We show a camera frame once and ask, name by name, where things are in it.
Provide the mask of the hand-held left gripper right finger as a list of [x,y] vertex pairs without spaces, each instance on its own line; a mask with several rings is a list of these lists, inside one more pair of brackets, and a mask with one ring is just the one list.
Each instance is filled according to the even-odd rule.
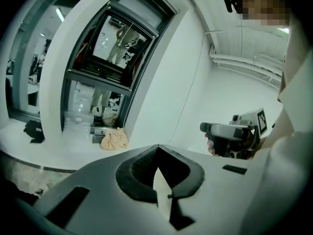
[[161,235],[261,235],[263,218],[257,199],[263,178],[263,153],[251,160],[214,157],[158,146],[165,154],[172,198],[164,199],[170,216]]

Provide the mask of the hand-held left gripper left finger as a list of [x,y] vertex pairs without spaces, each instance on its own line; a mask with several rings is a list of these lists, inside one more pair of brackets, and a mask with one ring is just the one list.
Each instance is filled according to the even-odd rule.
[[174,235],[153,185],[158,168],[175,168],[178,153],[153,145],[91,162],[45,193],[35,210],[63,234]]

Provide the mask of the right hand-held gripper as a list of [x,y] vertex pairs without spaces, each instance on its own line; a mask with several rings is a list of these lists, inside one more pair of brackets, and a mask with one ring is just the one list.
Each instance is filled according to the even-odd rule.
[[215,153],[221,157],[247,160],[254,156],[267,131],[267,121],[263,108],[234,115],[229,124],[200,124],[200,130],[211,137]]

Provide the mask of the person's right hand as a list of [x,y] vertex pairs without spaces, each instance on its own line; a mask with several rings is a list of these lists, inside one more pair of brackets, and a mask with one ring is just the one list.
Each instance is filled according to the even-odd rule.
[[205,137],[207,138],[208,152],[211,155],[214,155],[215,154],[214,142],[212,141],[211,137],[208,134],[205,134]]

